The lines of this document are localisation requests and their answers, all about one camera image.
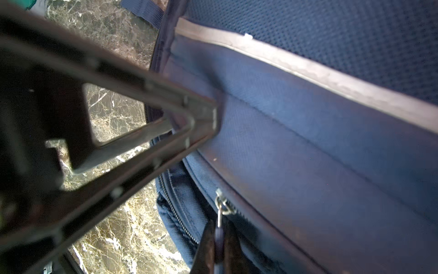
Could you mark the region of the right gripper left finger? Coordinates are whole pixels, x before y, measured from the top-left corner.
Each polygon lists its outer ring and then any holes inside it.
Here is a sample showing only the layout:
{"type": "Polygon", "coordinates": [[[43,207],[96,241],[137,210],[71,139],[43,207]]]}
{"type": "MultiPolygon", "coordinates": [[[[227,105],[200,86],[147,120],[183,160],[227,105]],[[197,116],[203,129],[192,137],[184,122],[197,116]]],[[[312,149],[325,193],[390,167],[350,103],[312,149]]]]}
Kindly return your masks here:
{"type": "Polygon", "coordinates": [[[214,274],[215,228],[213,220],[207,222],[193,260],[190,274],[214,274]]]}

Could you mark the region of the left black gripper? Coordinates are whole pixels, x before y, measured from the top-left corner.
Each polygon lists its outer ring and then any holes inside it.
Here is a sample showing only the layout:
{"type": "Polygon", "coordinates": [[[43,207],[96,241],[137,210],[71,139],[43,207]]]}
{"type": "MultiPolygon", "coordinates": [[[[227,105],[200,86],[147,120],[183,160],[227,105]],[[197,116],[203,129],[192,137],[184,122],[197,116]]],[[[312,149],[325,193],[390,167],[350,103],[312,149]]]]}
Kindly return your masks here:
{"type": "Polygon", "coordinates": [[[1,232],[47,233],[82,222],[99,203],[99,182],[63,191],[49,139],[67,141],[73,168],[99,163],[82,88],[99,62],[45,51],[1,50],[1,232]]]}

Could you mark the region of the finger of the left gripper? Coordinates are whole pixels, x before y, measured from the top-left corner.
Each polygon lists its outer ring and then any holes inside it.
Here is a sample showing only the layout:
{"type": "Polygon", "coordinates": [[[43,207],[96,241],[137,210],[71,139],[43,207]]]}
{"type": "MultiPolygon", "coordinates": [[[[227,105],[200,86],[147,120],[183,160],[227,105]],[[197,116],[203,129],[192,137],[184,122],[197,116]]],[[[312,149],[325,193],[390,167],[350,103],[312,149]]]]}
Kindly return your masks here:
{"type": "MultiPolygon", "coordinates": [[[[2,49],[45,51],[71,58],[90,56],[97,60],[98,82],[86,83],[82,88],[89,122],[88,105],[83,91],[87,84],[94,84],[146,105],[162,108],[182,122],[180,128],[175,129],[170,119],[160,118],[106,142],[98,141],[91,127],[94,139],[99,143],[99,163],[95,166],[160,135],[168,132],[172,135],[85,184],[84,186],[89,186],[94,181],[99,182],[99,203],[85,214],[82,222],[70,223],[47,233],[1,232],[3,274],[40,274],[50,261],[57,259],[107,215],[217,132],[217,105],[208,98],[143,70],[18,6],[1,8],[2,49]]],[[[95,167],[76,171],[71,156],[70,162],[72,170],[79,174],[95,167]]]]}

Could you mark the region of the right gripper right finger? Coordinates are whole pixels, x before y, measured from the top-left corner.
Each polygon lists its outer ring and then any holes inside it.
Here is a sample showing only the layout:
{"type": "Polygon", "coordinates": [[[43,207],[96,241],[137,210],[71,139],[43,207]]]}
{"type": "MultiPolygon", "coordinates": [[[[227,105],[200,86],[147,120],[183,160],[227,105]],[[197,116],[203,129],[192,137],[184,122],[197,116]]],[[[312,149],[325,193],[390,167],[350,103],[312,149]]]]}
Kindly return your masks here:
{"type": "Polygon", "coordinates": [[[240,239],[234,225],[227,222],[224,226],[223,268],[225,274],[252,274],[250,261],[242,251],[240,239]]]}

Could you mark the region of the navy blue student backpack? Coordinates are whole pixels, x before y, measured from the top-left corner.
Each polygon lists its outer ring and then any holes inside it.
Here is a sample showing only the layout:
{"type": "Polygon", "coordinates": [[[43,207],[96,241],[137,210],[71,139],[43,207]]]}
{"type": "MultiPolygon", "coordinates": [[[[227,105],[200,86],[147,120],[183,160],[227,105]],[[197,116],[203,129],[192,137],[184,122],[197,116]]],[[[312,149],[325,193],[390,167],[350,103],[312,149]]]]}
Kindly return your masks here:
{"type": "Polygon", "coordinates": [[[156,180],[192,268],[231,222],[252,274],[438,271],[436,1],[122,1],[150,70],[218,105],[218,134],[156,180]]]}

